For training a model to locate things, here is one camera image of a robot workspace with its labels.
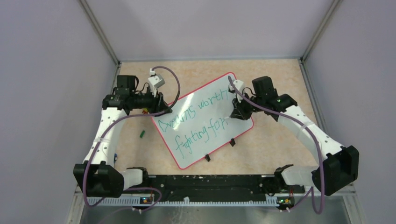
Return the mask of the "pink framed whiteboard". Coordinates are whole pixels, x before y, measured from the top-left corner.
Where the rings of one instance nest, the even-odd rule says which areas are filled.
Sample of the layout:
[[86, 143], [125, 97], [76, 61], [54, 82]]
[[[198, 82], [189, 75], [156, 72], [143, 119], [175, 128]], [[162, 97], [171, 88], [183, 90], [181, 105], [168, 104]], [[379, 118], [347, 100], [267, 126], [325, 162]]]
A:
[[253, 119], [224, 119], [233, 110], [236, 96], [228, 92], [228, 72], [180, 97], [173, 112], [152, 121], [180, 169], [186, 169], [229, 144], [254, 126]]

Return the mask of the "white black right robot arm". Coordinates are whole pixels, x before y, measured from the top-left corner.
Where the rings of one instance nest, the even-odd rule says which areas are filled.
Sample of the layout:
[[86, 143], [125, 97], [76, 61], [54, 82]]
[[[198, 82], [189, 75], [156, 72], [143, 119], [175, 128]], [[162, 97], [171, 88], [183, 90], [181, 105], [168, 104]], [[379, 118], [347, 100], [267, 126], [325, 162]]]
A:
[[248, 120], [253, 113], [263, 112], [289, 129], [310, 151], [316, 166], [285, 165], [277, 168], [274, 187], [287, 192], [292, 186], [315, 187], [330, 196], [358, 178], [359, 151], [354, 146], [344, 146], [320, 129], [302, 111], [288, 94], [279, 95], [268, 76], [252, 81], [252, 94], [244, 92], [245, 85], [228, 77], [228, 91], [235, 94], [232, 100], [231, 119]]

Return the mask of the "black whiteboard foot clip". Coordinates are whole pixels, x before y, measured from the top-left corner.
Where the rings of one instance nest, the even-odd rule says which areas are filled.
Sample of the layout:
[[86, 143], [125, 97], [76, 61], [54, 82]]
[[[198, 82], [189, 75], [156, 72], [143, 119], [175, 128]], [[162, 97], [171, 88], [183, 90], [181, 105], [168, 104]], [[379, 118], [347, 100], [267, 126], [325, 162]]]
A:
[[235, 139], [234, 138], [232, 138], [231, 140], [230, 140], [230, 145], [232, 146], [232, 147], [234, 147], [235, 145], [236, 145], [236, 142], [235, 142]]
[[205, 155], [205, 159], [206, 159], [207, 162], [210, 162], [210, 161], [211, 161], [211, 158], [210, 158], [209, 154], [206, 154], [206, 155]]

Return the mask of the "aluminium frame rail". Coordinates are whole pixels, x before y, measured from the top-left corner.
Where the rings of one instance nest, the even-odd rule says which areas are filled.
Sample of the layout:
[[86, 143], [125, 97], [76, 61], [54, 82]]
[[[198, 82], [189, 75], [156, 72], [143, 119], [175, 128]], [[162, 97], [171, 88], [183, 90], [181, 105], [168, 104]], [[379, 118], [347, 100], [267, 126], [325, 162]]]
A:
[[122, 67], [122, 63], [119, 63], [119, 64], [116, 66], [116, 70], [115, 70], [115, 73], [114, 73], [114, 78], [116, 78], [116, 77], [119, 75], [120, 70], [121, 70], [121, 67]]

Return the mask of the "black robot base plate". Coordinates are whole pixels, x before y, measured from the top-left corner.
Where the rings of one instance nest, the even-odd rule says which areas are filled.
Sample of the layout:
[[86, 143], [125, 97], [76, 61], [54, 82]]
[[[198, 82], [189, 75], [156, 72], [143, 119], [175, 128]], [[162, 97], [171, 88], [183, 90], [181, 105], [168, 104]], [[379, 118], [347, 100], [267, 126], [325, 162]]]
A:
[[149, 175], [137, 185], [140, 192], [161, 195], [161, 202], [264, 202], [272, 196], [305, 193], [302, 186], [286, 186], [273, 175]]

